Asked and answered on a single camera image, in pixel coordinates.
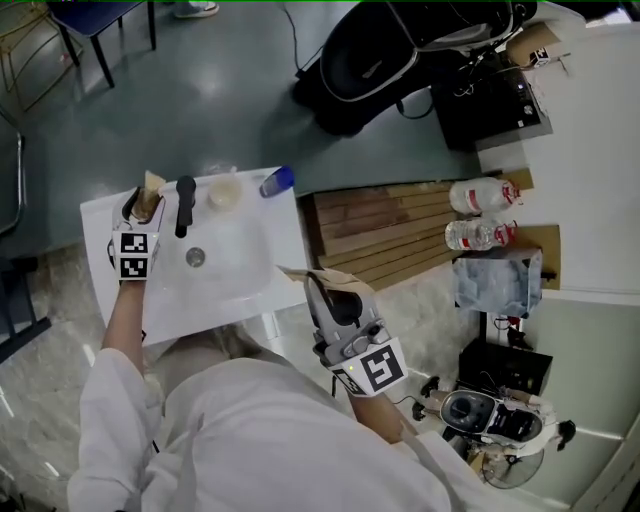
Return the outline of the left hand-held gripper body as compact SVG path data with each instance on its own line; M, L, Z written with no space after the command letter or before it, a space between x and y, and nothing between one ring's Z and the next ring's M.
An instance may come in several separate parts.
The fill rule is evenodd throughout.
M114 231L107 255L120 282L146 281L159 248L157 232Z

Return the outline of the beige wooden piece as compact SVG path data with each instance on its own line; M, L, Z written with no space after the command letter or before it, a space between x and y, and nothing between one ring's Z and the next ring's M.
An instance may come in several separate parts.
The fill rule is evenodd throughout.
M354 275L344 273L334 269L292 269L277 265L291 281L301 282L305 292L306 301L311 301L308 291L307 281L309 276L316 277L319 282L328 290L356 293L361 297L373 296L374 290Z

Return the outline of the person's right forearm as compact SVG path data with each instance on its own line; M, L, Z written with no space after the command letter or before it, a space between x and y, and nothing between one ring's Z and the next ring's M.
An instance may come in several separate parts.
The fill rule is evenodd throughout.
M349 402L356 420L389 444L402 442L406 435L418 434L385 394L373 397L350 395Z

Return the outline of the person's left forearm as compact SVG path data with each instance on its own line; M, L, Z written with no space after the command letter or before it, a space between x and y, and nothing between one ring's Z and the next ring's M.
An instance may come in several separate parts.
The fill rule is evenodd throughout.
M124 281L107 324L104 348L113 348L135 359L142 347L144 281Z

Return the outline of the black faucet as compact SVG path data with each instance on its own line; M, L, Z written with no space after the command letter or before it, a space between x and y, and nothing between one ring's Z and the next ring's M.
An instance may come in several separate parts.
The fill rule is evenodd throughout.
M181 176L176 182L178 194L178 211L174 234L182 239L187 235L193 223L193 207L195 205L196 182L191 176Z

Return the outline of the wooden slat platform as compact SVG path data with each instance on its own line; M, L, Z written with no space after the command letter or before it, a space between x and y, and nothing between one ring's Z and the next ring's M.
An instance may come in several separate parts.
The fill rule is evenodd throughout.
M515 221L507 247L538 248L543 253L546 289L560 287L561 242L557 225L517 221L523 201L534 189L527 168L487 176L509 180L520 200L509 209L476 215L456 212L449 202L455 182L415 182L313 193L300 198L302 220L314 266L352 274L379 291L450 263L465 251L445 244L448 223L474 217Z

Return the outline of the white sink basin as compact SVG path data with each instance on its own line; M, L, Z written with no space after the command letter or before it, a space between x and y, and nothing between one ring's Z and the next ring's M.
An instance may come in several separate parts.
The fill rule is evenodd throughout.
M259 193L272 172L236 173L243 194L229 212L214 211L207 201L216 175L196 178L193 223L182 239L174 234L176 185L163 187L159 251L145 289L145 345L305 303L302 284L277 268L304 269L307 261L293 191L268 199ZM206 254L199 268L186 263L191 247Z

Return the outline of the grey white backpack rig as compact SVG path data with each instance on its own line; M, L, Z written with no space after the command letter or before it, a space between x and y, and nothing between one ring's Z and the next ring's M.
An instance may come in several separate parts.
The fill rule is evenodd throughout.
M440 417L457 433L484 444L522 444L543 430L541 417L523 405L471 390L449 393Z

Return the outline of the black box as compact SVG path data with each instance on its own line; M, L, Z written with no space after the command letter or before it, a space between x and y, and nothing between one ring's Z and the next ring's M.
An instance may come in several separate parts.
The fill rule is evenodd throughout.
M552 362L552 356L476 339L459 355L458 381L473 388L506 387L541 395Z

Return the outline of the blue plastic bottle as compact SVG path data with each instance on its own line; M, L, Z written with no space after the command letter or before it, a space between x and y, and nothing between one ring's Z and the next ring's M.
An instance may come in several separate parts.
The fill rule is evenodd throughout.
M260 195L267 199L288 191L295 185L295 175L289 166L281 166L271 173L260 185Z

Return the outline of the translucent plastic bag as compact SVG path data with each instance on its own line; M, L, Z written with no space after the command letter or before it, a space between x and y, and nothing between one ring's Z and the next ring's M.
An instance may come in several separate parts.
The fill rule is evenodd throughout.
M453 263L454 302L465 310L527 318L542 298L543 253L495 248Z

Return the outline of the person's white shirt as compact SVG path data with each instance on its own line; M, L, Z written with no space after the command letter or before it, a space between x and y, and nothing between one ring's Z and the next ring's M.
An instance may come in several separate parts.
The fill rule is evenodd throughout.
M439 435L392 446L286 365L227 361L158 404L105 349L80 416L70 512L516 512Z

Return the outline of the blue chair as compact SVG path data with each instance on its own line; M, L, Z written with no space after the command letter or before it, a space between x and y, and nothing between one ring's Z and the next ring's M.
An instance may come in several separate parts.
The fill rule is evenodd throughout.
M86 0L51 1L46 3L51 19L60 31L67 53L71 57L73 64L76 67L80 67L79 57L71 40L71 32L89 39L102 69L103 76L110 88L114 88L115 84L102 51L99 35L114 23L122 29L124 16L142 4L144 4L147 9L151 49L155 51L157 48L155 7L151 0L146 0L145 2Z

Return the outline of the black cabinet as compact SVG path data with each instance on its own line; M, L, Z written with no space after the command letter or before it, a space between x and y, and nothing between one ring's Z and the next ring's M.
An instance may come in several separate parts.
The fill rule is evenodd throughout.
M549 117L520 69L487 67L461 89L434 87L432 97L451 150L486 150L553 132Z

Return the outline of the cardboard box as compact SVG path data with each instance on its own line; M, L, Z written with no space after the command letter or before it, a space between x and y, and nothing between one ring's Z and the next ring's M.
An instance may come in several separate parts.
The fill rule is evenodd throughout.
M533 53L560 41L546 23L540 22L526 27L512 37L506 43L506 54L512 64L529 67Z

